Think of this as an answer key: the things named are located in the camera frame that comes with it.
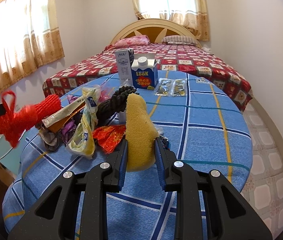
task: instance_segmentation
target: yellow plastic bag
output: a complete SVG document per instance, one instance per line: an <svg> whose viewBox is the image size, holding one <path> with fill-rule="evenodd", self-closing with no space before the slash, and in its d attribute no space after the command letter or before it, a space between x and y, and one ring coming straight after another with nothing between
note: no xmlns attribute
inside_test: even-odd
<svg viewBox="0 0 283 240"><path fill-rule="evenodd" d="M92 131L98 123L96 113L100 97L100 86L83 88L83 97L86 102L83 117L81 118L80 124L77 126L73 137L67 144L67 149L72 153L84 155L88 159L92 159L95 151Z"/></svg>

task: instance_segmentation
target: floral curtain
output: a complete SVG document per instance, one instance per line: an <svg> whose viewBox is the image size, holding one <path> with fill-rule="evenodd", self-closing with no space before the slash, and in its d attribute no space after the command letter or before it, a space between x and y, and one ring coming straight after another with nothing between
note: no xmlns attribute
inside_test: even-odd
<svg viewBox="0 0 283 240"><path fill-rule="evenodd" d="M0 93L64 56L55 0L0 0Z"/></svg>
<svg viewBox="0 0 283 240"><path fill-rule="evenodd" d="M139 19L170 20L190 30L199 40L210 39L206 0L132 0L132 2Z"/></svg>

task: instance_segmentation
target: triangular cutout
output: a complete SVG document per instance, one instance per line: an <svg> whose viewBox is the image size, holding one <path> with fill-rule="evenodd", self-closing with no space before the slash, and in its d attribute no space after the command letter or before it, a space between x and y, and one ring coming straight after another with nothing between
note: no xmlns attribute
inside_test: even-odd
<svg viewBox="0 0 283 240"><path fill-rule="evenodd" d="M238 202L235 196L228 190L228 188L226 188L225 186L221 186L221 190L226 201L229 217L236 218L245 215L246 210Z"/></svg>
<svg viewBox="0 0 283 240"><path fill-rule="evenodd" d="M53 219L62 187L57 187L50 196L36 210L36 216Z"/></svg>

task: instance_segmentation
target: yellow sponge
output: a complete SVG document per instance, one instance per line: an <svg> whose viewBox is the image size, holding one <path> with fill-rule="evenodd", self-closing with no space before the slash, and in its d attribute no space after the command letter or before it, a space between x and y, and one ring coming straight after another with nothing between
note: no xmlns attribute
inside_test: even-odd
<svg viewBox="0 0 283 240"><path fill-rule="evenodd" d="M141 96L130 94L126 108L127 171L145 170L155 163L156 137L158 132L147 114L146 102Z"/></svg>

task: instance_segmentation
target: white bottle cap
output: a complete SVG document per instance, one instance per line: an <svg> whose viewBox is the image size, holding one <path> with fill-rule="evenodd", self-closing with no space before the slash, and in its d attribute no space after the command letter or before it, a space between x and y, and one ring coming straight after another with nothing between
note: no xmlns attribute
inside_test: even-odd
<svg viewBox="0 0 283 240"><path fill-rule="evenodd" d="M138 58L138 65L139 66L146 66L146 65L148 65L148 60L147 60L147 58L146 57L140 57L140 58Z"/></svg>

